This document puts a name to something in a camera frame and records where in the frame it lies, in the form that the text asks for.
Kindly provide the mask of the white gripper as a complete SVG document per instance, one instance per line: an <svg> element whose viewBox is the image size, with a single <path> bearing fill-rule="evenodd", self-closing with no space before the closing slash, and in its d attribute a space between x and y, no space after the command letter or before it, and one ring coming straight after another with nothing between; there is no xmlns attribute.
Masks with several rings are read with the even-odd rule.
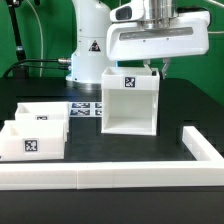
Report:
<svg viewBox="0 0 224 224"><path fill-rule="evenodd" d="M146 29L138 20L121 20L119 15L133 15L131 7L111 11L113 24L107 32L107 56L112 61L143 60L147 74L152 74L151 59L163 59L162 79L166 78L172 57L202 55L209 49L208 10L180 13L166 28Z"/></svg>

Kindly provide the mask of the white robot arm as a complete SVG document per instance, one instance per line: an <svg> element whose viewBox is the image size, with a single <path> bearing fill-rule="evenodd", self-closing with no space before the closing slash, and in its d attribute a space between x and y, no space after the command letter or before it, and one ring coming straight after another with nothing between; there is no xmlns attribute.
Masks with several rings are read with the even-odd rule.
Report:
<svg viewBox="0 0 224 224"><path fill-rule="evenodd" d="M131 0L110 9L100 0L72 0L77 46L67 84L98 89L104 69L117 61L202 55L209 49L211 14L177 7L176 0Z"/></svg>

